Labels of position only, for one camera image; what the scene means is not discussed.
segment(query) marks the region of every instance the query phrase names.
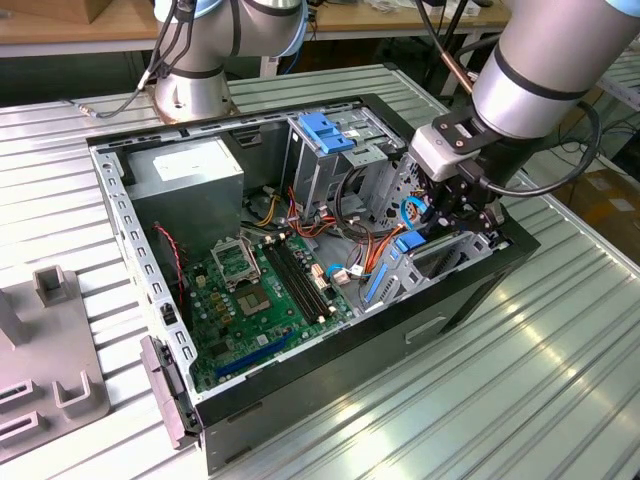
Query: workbench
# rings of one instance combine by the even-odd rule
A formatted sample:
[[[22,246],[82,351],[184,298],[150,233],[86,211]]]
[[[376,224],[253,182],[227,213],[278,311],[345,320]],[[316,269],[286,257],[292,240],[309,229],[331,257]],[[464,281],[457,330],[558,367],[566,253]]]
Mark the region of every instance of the workbench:
[[[477,41],[485,33],[500,32],[511,14],[500,2],[483,8],[476,17],[463,16],[456,34],[465,35],[464,44]],[[440,15],[430,16],[435,25]],[[444,18],[442,31],[450,20]],[[309,26],[305,40],[348,40],[424,36],[424,25],[413,8],[382,13],[370,5],[334,5],[318,9],[317,28]],[[37,15],[12,13],[0,19],[0,58],[74,53],[103,53],[151,50],[157,36],[156,20],[149,0],[113,0],[91,23],[79,25]],[[264,57],[260,76],[275,76],[277,59]],[[453,93],[450,78],[443,94]]]
[[[355,93],[380,95],[416,127],[444,111],[383,66],[230,88],[243,112]],[[83,102],[107,111],[124,98]],[[45,265],[78,273],[113,405],[105,418],[1,465],[0,478],[204,478],[204,454],[172,450],[162,424],[139,356],[145,320],[84,144],[159,125],[149,99],[111,120],[59,102],[5,108],[0,120],[0,287]],[[469,321],[218,478],[632,478],[640,270],[552,198],[505,204],[541,247]]]

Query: green circuit board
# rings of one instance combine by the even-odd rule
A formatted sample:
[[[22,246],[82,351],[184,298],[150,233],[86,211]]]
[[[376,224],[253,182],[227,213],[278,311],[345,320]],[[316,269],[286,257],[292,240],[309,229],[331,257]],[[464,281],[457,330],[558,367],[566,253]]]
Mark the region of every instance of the green circuit board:
[[[316,263],[316,259],[304,241],[299,237],[291,237],[284,244],[298,259],[300,270],[313,281],[309,267]],[[352,317],[349,304],[339,292],[317,289],[323,301],[332,307],[332,314],[324,323],[309,321],[296,304],[294,295],[288,291],[286,281],[282,281],[267,259],[262,245],[254,244],[251,250],[260,269],[260,281],[238,285],[233,292],[227,290],[219,265],[213,257],[185,269],[184,274],[191,287],[190,334],[198,352],[191,373],[198,392],[321,336]],[[246,259],[242,256],[234,254],[227,257],[218,258],[224,264],[225,273],[247,267]],[[263,309],[256,313],[245,314],[247,309],[261,307]],[[226,373],[224,368],[229,369],[230,365],[235,365],[234,371]]]

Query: white label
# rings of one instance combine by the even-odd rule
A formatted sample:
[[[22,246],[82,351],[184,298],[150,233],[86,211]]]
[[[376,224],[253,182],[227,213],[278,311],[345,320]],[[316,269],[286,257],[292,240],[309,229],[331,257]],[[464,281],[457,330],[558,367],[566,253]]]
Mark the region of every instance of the white label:
[[[225,168],[228,166],[225,165],[228,164],[225,161],[227,158],[227,153],[218,141],[214,141],[182,152],[158,155],[153,161],[153,165],[163,182],[200,174],[215,174],[222,177],[232,173],[228,172],[227,175],[224,175],[225,172],[221,172],[221,170],[227,170]]]
[[[624,198],[611,198],[609,201],[616,207],[620,212],[633,212],[635,208],[629,202],[627,202]]]
[[[354,138],[354,137],[360,136],[357,130],[347,130],[346,132],[342,132],[342,135],[344,135],[347,138]]]
[[[587,178],[589,183],[596,187],[596,190],[604,192],[605,190],[611,190],[611,185],[604,178]]]

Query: yellow wire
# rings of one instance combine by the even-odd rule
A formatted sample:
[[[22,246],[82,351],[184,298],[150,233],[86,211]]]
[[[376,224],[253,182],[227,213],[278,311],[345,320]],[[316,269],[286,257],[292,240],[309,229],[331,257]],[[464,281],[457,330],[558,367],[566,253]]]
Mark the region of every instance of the yellow wire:
[[[269,207],[269,213],[267,213],[267,216],[264,218],[264,220],[261,220],[257,223],[255,223],[254,225],[256,225],[257,227],[264,227],[266,225],[269,225],[271,223],[271,220],[273,220],[273,215],[276,212],[276,203],[278,202],[278,196],[274,195],[271,197],[271,206]]]

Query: slotted aluminum surface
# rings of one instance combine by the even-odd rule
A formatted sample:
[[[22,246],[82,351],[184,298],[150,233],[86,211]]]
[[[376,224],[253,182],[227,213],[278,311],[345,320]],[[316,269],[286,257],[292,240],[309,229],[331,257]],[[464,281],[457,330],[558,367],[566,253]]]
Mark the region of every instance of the slotted aluminum surface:
[[[640,110],[640,43],[633,41],[598,81],[598,86]]]
[[[245,112],[373,92],[416,127],[439,108],[382,66],[231,90]],[[124,98],[89,103],[110,110]],[[203,476],[203,452],[173,451],[162,425],[140,363],[144,320],[83,144],[158,124],[144,97],[106,122],[62,103],[0,110],[0,287],[52,263],[78,272],[114,406],[0,466],[0,478]],[[561,207],[507,203],[542,247],[471,321],[220,478],[631,478],[640,466],[637,269]]]

